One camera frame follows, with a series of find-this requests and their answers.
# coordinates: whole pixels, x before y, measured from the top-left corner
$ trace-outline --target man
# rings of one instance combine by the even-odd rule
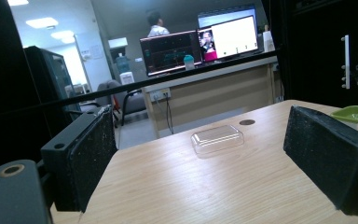
[[[170,32],[163,27],[164,22],[159,16],[158,12],[153,12],[147,18],[149,24],[152,26],[150,33],[147,37],[157,36],[157,35],[168,35]]]
[[[214,42],[212,34],[208,31],[204,32],[201,39],[201,46],[205,53],[214,51]]]

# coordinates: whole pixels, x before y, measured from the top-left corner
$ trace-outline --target light wood tabletop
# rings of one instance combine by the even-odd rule
[[[336,107],[284,101],[118,151],[85,214],[54,223],[358,223],[344,215],[283,150],[291,105],[330,114]],[[252,125],[240,121],[252,119]],[[193,133],[230,124],[244,144],[207,156]]]

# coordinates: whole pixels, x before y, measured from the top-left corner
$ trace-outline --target monitor screen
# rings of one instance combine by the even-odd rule
[[[253,16],[199,29],[198,33],[204,62],[258,50]]]
[[[255,18],[254,4],[205,11],[198,15],[199,28],[205,28],[225,21],[233,21],[248,16],[253,16]]]
[[[202,63],[196,30],[142,38],[140,42],[149,77],[184,70],[187,54],[193,56],[195,65]]]

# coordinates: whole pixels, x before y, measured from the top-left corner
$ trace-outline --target desk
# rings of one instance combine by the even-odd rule
[[[291,105],[269,105],[120,150],[84,215],[52,211],[55,223],[358,223],[345,216],[282,149]],[[242,126],[240,121],[255,120]],[[245,144],[199,158],[193,133],[232,124]]]
[[[156,137],[168,130],[166,113],[149,96],[151,91],[170,88],[173,127],[209,118],[228,111],[251,111],[272,105],[277,96],[272,64],[277,58],[269,57],[248,63],[178,78],[143,88],[147,115],[153,123]]]

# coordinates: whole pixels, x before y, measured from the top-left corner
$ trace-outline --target power strip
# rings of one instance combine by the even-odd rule
[[[171,92],[170,88],[165,88],[157,91],[151,91],[150,94],[150,100],[151,102],[156,102],[156,100],[163,100],[166,99],[166,94],[168,94],[168,98],[171,98]]]

